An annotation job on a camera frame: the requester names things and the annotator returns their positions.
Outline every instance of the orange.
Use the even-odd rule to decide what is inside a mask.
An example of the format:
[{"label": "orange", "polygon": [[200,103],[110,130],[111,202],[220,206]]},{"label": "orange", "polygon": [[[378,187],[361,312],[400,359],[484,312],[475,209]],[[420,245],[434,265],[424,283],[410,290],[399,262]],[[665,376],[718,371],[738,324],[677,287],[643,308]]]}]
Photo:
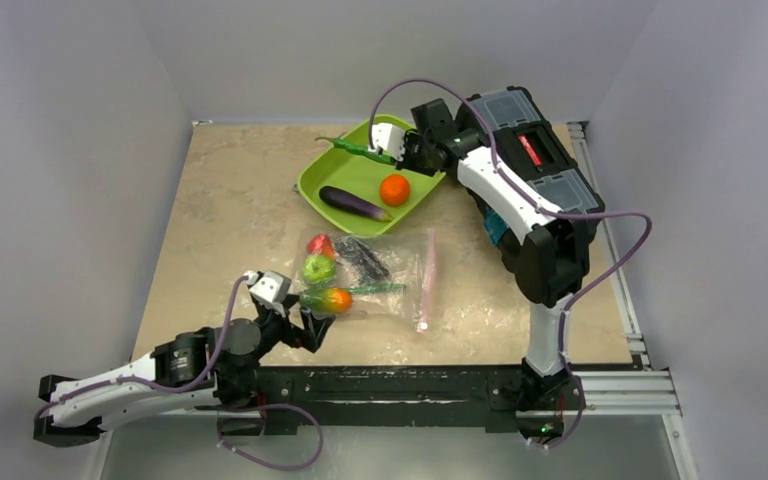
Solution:
[{"label": "orange", "polygon": [[378,193],[384,203],[391,207],[398,207],[407,202],[410,197],[410,182],[407,178],[394,173],[381,181]]}]

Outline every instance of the ziplock bag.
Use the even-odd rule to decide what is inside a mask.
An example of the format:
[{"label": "ziplock bag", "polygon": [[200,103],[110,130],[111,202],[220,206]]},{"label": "ziplock bag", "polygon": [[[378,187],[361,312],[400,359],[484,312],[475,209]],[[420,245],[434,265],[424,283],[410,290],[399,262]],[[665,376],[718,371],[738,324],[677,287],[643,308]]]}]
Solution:
[{"label": "ziplock bag", "polygon": [[341,318],[388,316],[428,329],[435,275],[434,230],[375,237],[306,228],[293,265],[300,304]]}]

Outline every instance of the beige table surface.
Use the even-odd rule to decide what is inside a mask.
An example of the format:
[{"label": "beige table surface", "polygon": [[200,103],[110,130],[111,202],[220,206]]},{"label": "beige table surface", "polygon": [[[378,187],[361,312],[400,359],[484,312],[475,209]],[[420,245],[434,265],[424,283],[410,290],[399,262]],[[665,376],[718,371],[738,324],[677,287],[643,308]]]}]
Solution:
[{"label": "beige table surface", "polygon": [[[302,169],[327,147],[317,135],[352,126],[197,126],[169,219],[134,356],[176,334],[219,326],[231,284],[245,270],[291,275],[302,229],[327,226],[293,192]],[[572,151],[565,126],[555,131]],[[265,365],[427,365],[519,363],[529,308],[490,244],[472,198],[450,179],[392,230],[433,227],[438,276],[427,332],[396,319],[338,320],[316,354],[279,345]],[[607,267],[591,248],[590,278]],[[245,291],[234,317],[254,318]],[[604,282],[573,309],[575,363],[628,362],[614,292]]]}]

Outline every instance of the plastic tray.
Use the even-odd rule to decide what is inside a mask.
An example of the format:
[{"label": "plastic tray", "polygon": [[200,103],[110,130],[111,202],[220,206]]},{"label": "plastic tray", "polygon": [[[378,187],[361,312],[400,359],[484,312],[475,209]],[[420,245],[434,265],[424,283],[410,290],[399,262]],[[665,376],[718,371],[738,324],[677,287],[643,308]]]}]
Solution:
[{"label": "plastic tray", "polygon": [[[392,115],[377,115],[375,123],[391,123],[403,129],[411,128],[404,120]],[[368,142],[368,125],[368,121],[363,122],[344,135],[343,138],[353,143],[365,145]],[[411,185],[410,198],[399,207],[385,205],[378,195],[381,181],[394,173],[404,175]],[[381,235],[395,227],[431,193],[444,176],[443,173],[428,177],[408,170],[397,171],[391,166],[331,147],[299,175],[298,188],[305,200],[340,230],[357,235],[374,236]],[[319,199],[319,189],[326,185],[341,188],[378,205],[390,212],[393,220],[388,223],[377,222],[326,205]]]}]

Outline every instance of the white wall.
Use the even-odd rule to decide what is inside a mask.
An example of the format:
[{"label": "white wall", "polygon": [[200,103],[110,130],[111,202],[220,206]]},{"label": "white wall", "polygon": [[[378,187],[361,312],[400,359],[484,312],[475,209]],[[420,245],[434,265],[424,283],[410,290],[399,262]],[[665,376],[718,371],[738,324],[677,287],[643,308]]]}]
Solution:
[{"label": "white wall", "polygon": [[[390,84],[532,90],[556,121],[590,118],[655,0],[136,0],[190,115],[355,121]],[[431,87],[394,95],[408,115]]]},{"label": "white wall", "polygon": [[702,477],[768,478],[768,2],[661,0],[587,133]]},{"label": "white wall", "polygon": [[37,382],[130,355],[188,135],[129,1],[0,2],[0,478],[80,475]]}]

